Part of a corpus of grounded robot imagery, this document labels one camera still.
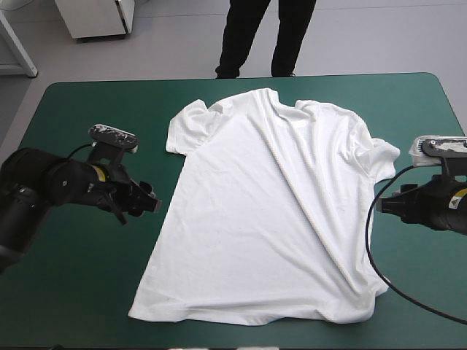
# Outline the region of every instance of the white t-shirt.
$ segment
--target white t-shirt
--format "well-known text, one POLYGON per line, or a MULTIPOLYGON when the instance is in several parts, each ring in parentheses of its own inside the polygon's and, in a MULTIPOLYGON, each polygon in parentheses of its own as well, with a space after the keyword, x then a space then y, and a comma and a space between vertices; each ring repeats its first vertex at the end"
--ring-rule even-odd
POLYGON ((186 155, 129 316, 259 325, 368 319, 387 287, 364 227, 399 150, 356 113, 254 90, 197 100, 170 122, 186 155))

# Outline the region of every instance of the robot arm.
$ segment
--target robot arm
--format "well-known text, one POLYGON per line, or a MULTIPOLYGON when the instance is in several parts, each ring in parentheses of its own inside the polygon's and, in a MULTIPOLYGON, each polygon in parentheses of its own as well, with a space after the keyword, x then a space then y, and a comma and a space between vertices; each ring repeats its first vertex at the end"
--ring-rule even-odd
POLYGON ((21 259, 53 206, 96 206, 122 224, 123 212, 138 217, 160 208, 153 188, 137 184, 120 164, 125 152, 136 151, 137 137, 99 124, 89 133, 95 142, 86 162, 25 148, 1 167, 0 273, 21 259))

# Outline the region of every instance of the person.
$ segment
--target person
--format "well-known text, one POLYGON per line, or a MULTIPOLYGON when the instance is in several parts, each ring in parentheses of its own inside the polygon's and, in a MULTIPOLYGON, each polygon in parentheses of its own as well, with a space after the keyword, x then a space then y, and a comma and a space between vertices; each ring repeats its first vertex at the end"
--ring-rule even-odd
MULTIPOLYGON (((271 0, 231 0, 215 69, 218 79, 237 78, 271 0)), ((316 0, 279 0, 279 34, 271 64, 273 77, 290 77, 316 0)))

